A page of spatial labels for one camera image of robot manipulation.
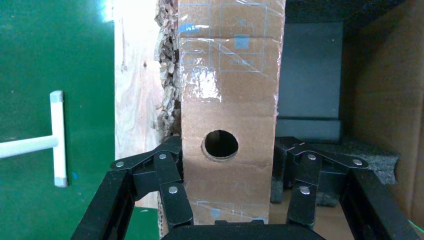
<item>green wall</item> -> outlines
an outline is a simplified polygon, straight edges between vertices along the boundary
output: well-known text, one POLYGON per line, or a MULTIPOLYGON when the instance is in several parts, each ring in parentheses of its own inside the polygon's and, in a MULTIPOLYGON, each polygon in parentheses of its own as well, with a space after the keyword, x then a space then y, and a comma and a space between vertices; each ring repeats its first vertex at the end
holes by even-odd
MULTIPOLYGON (((105 1, 0 1, 0 142, 52 134, 49 93, 63 90, 69 180, 54 186, 51 149, 0 159, 0 239, 69 239, 114 160, 111 11, 105 1)), ((126 239, 158 239, 156 221, 137 208, 126 239)))

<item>circular hole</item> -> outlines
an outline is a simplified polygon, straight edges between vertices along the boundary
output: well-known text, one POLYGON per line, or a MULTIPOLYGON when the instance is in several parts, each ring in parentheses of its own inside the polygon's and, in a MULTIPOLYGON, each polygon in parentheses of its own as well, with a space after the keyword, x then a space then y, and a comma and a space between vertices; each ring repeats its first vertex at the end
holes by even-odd
POLYGON ((216 130, 208 133, 203 140, 204 155, 215 162, 228 162, 239 150, 237 139, 229 132, 216 130))

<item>screw head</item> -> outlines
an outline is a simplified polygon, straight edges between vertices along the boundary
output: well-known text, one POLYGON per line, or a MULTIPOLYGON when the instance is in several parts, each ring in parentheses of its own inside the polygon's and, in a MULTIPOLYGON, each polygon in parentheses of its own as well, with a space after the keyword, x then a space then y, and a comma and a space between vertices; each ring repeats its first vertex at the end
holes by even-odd
POLYGON ((168 192, 169 192, 170 194, 176 194, 176 193, 178 192, 178 188, 177 188, 176 186, 170 186, 170 187, 168 188, 168 192))
POLYGON ((354 159, 354 160, 353 160, 353 163, 354 163, 355 165, 358 165, 358 166, 361 166, 361 165, 362 165, 362 161, 361 161, 361 160, 359 160, 359 159, 354 159))
POLYGON ((307 186, 301 186, 300 187, 300 192, 302 194, 305 194, 305 195, 309 195, 311 193, 311 191, 309 190, 309 187, 307 187, 307 186))
POLYGON ((315 159, 317 159, 317 157, 316 157, 314 154, 308 154, 308 155, 307 155, 307 158, 308 158, 308 159, 310 159, 310 160, 315 160, 315 159))

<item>cardboard box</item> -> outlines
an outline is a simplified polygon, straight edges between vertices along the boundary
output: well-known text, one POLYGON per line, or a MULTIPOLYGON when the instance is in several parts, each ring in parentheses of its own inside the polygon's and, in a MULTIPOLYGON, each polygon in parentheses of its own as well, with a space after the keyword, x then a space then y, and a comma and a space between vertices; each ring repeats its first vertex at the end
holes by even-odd
POLYGON ((424 227, 424 1, 408 0, 344 44, 345 131, 400 154, 394 199, 424 227))
POLYGON ((284 5, 178 2, 184 184, 195 224, 267 222, 284 5))

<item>wood grain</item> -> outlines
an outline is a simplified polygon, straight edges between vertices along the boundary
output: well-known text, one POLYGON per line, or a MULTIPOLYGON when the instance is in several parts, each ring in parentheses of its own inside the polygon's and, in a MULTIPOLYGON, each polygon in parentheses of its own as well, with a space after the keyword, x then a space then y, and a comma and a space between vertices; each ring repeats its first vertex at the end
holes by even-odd
MULTIPOLYGON (((155 0, 119 0, 115 18, 115 159, 153 150, 162 139, 157 130, 164 89, 160 64, 154 61, 160 27, 155 0)), ((157 193, 136 203, 158 208, 157 193)))

